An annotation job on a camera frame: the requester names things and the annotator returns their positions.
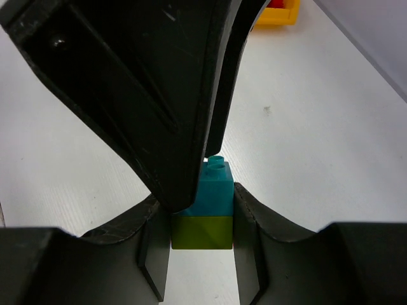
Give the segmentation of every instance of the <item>blue lego brick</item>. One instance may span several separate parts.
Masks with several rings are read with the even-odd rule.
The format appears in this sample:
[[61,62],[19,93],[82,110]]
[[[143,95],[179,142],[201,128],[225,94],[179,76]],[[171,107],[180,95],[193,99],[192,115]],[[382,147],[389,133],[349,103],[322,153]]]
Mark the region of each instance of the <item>blue lego brick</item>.
[[178,215],[232,216],[233,192],[233,177],[229,163],[221,156],[212,156],[202,165],[194,204]]

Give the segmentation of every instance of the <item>white surface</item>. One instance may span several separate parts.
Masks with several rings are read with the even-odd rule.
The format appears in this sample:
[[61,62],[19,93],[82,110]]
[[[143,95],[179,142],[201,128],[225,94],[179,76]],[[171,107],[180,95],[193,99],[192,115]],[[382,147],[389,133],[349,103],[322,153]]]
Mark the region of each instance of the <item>white surface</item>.
[[[34,77],[0,32],[0,202],[8,226],[75,234],[147,189]],[[311,1],[254,30],[222,153],[237,181],[310,229],[407,220],[407,105]],[[238,304],[231,251],[172,251],[165,305]]]

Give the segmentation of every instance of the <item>black plastic part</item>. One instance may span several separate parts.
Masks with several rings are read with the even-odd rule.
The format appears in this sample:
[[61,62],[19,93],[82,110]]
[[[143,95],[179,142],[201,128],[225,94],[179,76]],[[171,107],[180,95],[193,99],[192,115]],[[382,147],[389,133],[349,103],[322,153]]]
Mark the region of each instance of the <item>black plastic part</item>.
[[[147,222],[154,230],[142,243]],[[137,254],[148,248],[145,266],[163,295],[168,223],[169,214],[150,196],[82,238],[54,228],[0,229],[0,304],[158,304]]]
[[220,150],[266,2],[9,0],[0,23],[44,85],[178,212],[195,199],[204,154]]
[[[407,224],[336,223],[313,233],[235,184],[234,226],[241,305],[407,304]],[[264,272],[265,288],[253,283]]]

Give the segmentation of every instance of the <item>building block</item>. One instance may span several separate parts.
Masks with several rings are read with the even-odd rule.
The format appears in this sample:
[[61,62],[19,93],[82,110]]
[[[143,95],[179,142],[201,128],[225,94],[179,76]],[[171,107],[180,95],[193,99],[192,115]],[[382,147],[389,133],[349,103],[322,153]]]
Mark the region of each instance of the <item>building block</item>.
[[232,216],[233,177],[228,162],[221,156],[209,157],[201,169],[197,196],[181,216]]
[[171,246],[175,250],[232,249],[232,216],[172,217]]
[[293,25],[299,10],[300,0],[271,0],[256,25]]

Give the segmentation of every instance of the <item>orange bin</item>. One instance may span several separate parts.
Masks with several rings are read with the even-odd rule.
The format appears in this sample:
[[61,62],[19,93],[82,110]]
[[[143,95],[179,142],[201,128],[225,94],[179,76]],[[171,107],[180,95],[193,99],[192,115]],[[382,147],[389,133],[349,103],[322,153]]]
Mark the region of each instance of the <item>orange bin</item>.
[[256,25],[292,25],[297,21],[300,0],[284,0],[284,8],[265,8]]

